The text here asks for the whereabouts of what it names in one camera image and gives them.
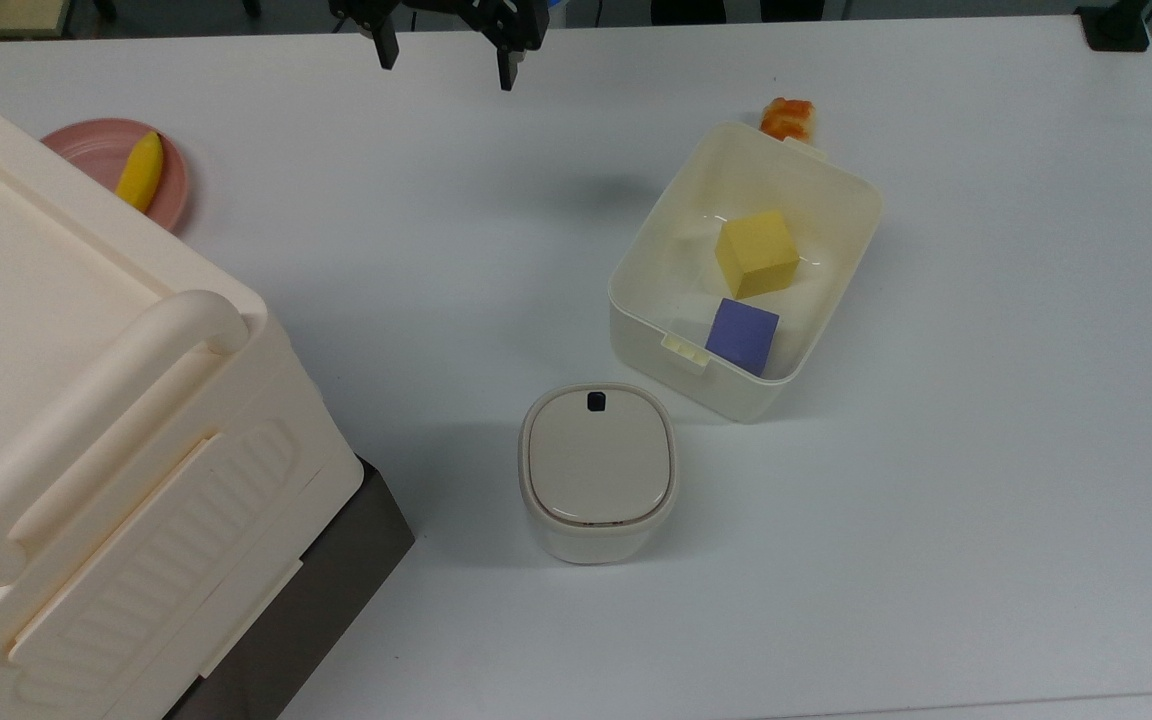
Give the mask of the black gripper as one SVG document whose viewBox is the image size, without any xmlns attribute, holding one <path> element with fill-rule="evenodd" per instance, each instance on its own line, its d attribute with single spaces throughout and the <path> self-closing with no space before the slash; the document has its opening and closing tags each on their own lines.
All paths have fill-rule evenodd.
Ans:
<svg viewBox="0 0 1152 720">
<path fill-rule="evenodd" d="M 403 0 L 414 12 L 463 15 L 468 9 L 471 26 L 488 38 L 495 47 L 500 88 L 515 88 L 518 65 L 529 51 L 540 50 L 550 26 L 548 1 L 461 1 Z M 329 1 L 335 18 L 353 20 L 362 36 L 370 38 L 384 69 L 396 65 L 399 54 L 396 26 L 391 18 L 397 1 Z"/>
</svg>

